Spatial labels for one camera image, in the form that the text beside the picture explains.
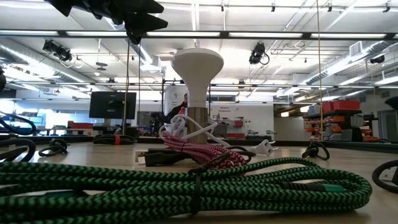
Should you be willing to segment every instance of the red storage bin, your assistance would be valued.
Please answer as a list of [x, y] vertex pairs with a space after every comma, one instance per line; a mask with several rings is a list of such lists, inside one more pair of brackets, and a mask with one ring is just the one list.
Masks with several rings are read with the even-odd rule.
[[93, 129], [94, 124], [91, 123], [72, 123], [71, 128], [75, 129]]
[[333, 102], [334, 110], [359, 110], [358, 100], [339, 100]]
[[243, 133], [235, 134], [235, 138], [242, 139], [244, 138], [244, 134]]
[[322, 111], [333, 111], [333, 102], [324, 102], [322, 103]]
[[242, 127], [242, 126], [243, 126], [243, 121], [235, 121], [235, 126], [236, 126], [237, 128]]

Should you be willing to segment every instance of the black braided cable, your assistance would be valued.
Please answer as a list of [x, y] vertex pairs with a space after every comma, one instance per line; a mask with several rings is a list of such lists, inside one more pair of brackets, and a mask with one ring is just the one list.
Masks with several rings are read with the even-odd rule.
[[[137, 140], [131, 136], [123, 136], [120, 135], [120, 145], [129, 145], [137, 143]], [[97, 135], [94, 137], [94, 144], [115, 144], [116, 135], [115, 134], [104, 134], [104, 135]]]
[[[245, 173], [281, 164], [301, 164], [256, 175]], [[343, 212], [369, 202], [363, 177], [322, 169], [296, 157], [195, 173], [143, 172], [61, 164], [0, 164], [0, 223], [143, 223], [195, 210]], [[296, 184], [299, 180], [319, 180]], [[43, 190], [100, 190], [76, 196], [19, 196]]]
[[[321, 147], [324, 150], [324, 152], [326, 154], [326, 157], [318, 155], [319, 147]], [[317, 157], [317, 158], [322, 159], [324, 161], [327, 161], [328, 159], [330, 159], [330, 154], [329, 154], [328, 149], [321, 142], [314, 141], [314, 140], [312, 140], [310, 142], [309, 147], [307, 147], [305, 152], [303, 152], [303, 154], [301, 155], [301, 157], [303, 159], [307, 158], [308, 156], [310, 156], [312, 158]]]
[[14, 115], [14, 114], [5, 113], [5, 112], [2, 112], [2, 111], [0, 111], [0, 113], [5, 114], [7, 116], [10, 116], [12, 118], [17, 118], [17, 119], [19, 119], [21, 121], [24, 121], [24, 122], [28, 123], [32, 127], [32, 129], [29, 132], [27, 132], [27, 133], [22, 132], [22, 131], [17, 131], [14, 128], [12, 128], [10, 125], [8, 125], [3, 119], [0, 118], [0, 124], [3, 125], [10, 132], [15, 133], [15, 134], [25, 135], [25, 136], [34, 134], [36, 132], [36, 125], [33, 122], [29, 121], [28, 119], [22, 118], [20, 116]]
[[27, 151], [27, 154], [20, 160], [21, 162], [29, 162], [36, 151], [36, 145], [33, 141], [29, 139], [8, 139], [0, 141], [0, 147], [7, 147], [11, 145], [22, 146], [8, 152], [0, 154], [0, 161], [13, 161], [19, 157], [22, 153]]
[[41, 157], [50, 157], [55, 156], [57, 154], [68, 154], [68, 144], [63, 139], [52, 139], [50, 141], [50, 146], [46, 147], [39, 151], [39, 156]]
[[377, 167], [372, 173], [372, 180], [377, 186], [381, 187], [382, 189], [388, 190], [395, 194], [398, 194], [398, 185], [393, 186], [390, 184], [386, 184], [380, 180], [381, 173], [391, 167], [398, 167], [398, 160], [386, 162], [384, 164], [381, 164], [379, 167]]

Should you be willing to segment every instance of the red and white braided cable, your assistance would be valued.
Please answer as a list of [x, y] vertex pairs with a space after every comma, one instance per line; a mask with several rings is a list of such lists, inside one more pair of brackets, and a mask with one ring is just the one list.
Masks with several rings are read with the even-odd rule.
[[176, 136], [173, 136], [167, 131], [163, 133], [163, 136], [164, 144], [166, 146], [177, 152], [184, 152], [191, 155], [200, 164], [206, 164], [213, 158], [225, 153], [229, 153], [229, 159], [223, 161], [218, 167], [215, 167], [215, 169], [232, 168], [242, 166], [247, 163], [240, 154], [232, 150], [225, 149], [222, 146], [195, 144], [186, 139], [180, 139]]

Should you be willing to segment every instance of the green braided cable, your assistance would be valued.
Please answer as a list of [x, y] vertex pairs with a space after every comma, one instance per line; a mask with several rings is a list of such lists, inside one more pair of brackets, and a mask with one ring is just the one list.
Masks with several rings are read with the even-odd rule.
[[[301, 164], [256, 175], [281, 164]], [[342, 192], [289, 190], [281, 183], [320, 180]], [[196, 174], [144, 172], [27, 162], [0, 164], [0, 223], [143, 223], [192, 213]], [[278, 212], [343, 212], [365, 206], [372, 188], [363, 177], [285, 157], [201, 175], [200, 208]], [[90, 196], [20, 196], [44, 190], [101, 190]]]

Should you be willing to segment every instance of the monitor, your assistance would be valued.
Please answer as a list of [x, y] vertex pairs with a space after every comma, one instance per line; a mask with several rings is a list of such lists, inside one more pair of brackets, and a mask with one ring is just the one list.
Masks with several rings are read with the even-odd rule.
[[[90, 118], [123, 119], [124, 95], [112, 91], [97, 91], [91, 94]], [[127, 93], [126, 119], [136, 118], [137, 93]]]

